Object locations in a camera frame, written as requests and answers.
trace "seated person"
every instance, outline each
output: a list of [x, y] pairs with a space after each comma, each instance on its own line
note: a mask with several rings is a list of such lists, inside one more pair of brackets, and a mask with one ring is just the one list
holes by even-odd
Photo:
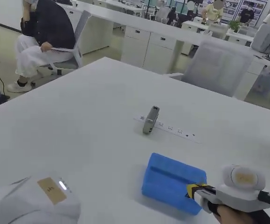
[[167, 25], [171, 25], [171, 23], [176, 20], [176, 7], [172, 7], [172, 9], [170, 10], [168, 16], [167, 16], [167, 19], [168, 19], [168, 22], [167, 22]]
[[7, 86], [9, 92], [27, 92], [37, 75], [37, 67], [64, 62], [73, 57], [70, 52], [52, 48], [73, 49], [76, 43], [73, 27], [64, 9], [53, 0], [23, 0], [21, 21], [23, 35], [18, 37], [15, 50], [16, 73], [19, 79]]

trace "label sticker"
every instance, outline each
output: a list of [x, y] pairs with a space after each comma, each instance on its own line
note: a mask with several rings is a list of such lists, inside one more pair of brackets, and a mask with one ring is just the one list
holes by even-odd
[[37, 183], [46, 193], [53, 205], [56, 205], [66, 199], [66, 195], [61, 191], [51, 177], [39, 180]]

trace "electrical outlet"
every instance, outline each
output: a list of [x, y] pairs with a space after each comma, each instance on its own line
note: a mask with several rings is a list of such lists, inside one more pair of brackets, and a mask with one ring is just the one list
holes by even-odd
[[[134, 119], [137, 120], [137, 121], [140, 121], [140, 122], [145, 122], [146, 117], [145, 116], [139, 116], [139, 117], [134, 118]], [[177, 135], [179, 137], [182, 137], [184, 139], [188, 139], [190, 141], [200, 143], [197, 140], [195, 134], [191, 134], [191, 133], [189, 133], [187, 131], [184, 131], [184, 129], [174, 128], [173, 126], [167, 125], [166, 123], [164, 124], [163, 122], [158, 121], [158, 120], [156, 121], [154, 127], [158, 128], [160, 130], [166, 131], [168, 133], [175, 134], [175, 135]]]

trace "chair backrest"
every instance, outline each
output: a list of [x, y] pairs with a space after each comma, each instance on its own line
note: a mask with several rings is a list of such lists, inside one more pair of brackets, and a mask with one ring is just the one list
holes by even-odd
[[253, 55], [229, 46], [227, 42], [201, 43], [182, 81], [232, 97]]
[[224, 39], [228, 31], [228, 27], [212, 23], [209, 25], [208, 30], [213, 32], [213, 37]]
[[74, 49], [78, 47], [78, 44], [80, 42], [80, 36], [82, 31], [85, 28], [86, 22], [88, 21], [88, 19], [91, 17], [91, 14], [87, 11], [83, 11], [82, 15], [80, 17], [80, 20], [78, 22], [77, 28], [75, 30], [75, 39], [76, 39], [76, 44], [74, 46]]
[[237, 33], [238, 34], [243, 34], [243, 35], [247, 35], [247, 31], [248, 31], [249, 27], [248, 26], [240, 26]]
[[241, 26], [237, 33], [254, 37], [256, 32], [257, 32], [257, 29], [255, 28], [248, 27], [248, 26]]
[[168, 7], [161, 7], [157, 12], [156, 21], [161, 22], [162, 19], [167, 19], [167, 16], [170, 12], [170, 8]]
[[193, 20], [193, 22], [201, 23], [202, 22], [202, 17], [196, 16]]
[[247, 36], [251, 36], [254, 37], [257, 33], [258, 29], [249, 27], [248, 31], [247, 31]]

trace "blue foam block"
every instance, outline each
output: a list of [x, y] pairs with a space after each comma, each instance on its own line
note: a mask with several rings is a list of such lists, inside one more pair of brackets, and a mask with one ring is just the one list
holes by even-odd
[[201, 207], [187, 194], [187, 184], [207, 183], [205, 171], [157, 153], [150, 157], [142, 185], [142, 194], [197, 215]]

